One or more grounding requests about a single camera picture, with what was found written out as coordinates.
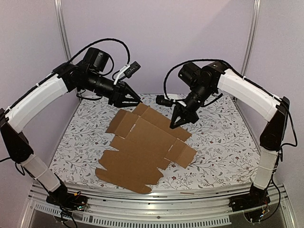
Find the brown cardboard box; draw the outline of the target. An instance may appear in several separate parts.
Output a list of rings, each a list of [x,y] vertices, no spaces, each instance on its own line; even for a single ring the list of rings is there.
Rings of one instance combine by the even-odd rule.
[[[114,134],[110,146],[95,170],[98,179],[136,193],[151,192],[163,177],[170,162],[183,168],[192,162],[195,149],[185,142],[191,134],[178,127],[171,129],[170,120],[140,103],[133,111],[119,110],[110,122],[107,133]]]

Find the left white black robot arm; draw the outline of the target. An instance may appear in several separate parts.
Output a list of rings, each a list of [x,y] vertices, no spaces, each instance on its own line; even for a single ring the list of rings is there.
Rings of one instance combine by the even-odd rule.
[[[69,62],[61,64],[20,100],[0,111],[0,132],[10,158],[28,171],[48,192],[52,192],[53,200],[60,206],[67,206],[71,201],[69,193],[65,192],[64,183],[34,155],[22,131],[49,104],[76,88],[106,97],[109,105],[118,108],[137,106],[141,99],[124,79],[130,78],[141,66],[136,61],[127,63],[111,80],[101,74],[109,59],[109,54],[91,47],[76,65]]]

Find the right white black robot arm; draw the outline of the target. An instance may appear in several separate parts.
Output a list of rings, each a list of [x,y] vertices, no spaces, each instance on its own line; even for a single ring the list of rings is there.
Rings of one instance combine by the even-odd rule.
[[[180,64],[178,77],[190,88],[190,93],[182,101],[176,100],[170,128],[174,129],[199,119],[197,110],[215,93],[223,91],[247,104],[266,121],[260,135],[260,161],[256,177],[246,195],[249,207],[256,207],[263,201],[271,177],[283,159],[280,152],[287,127],[290,102],[279,98],[241,76],[231,65],[223,60],[209,60],[210,64],[199,67],[197,60]]]

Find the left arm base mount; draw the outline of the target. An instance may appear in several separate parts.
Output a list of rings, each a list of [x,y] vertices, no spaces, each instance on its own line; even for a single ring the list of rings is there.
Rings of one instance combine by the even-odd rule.
[[[80,191],[69,193],[66,190],[56,190],[48,194],[46,202],[69,211],[83,211],[88,207],[88,197]]]

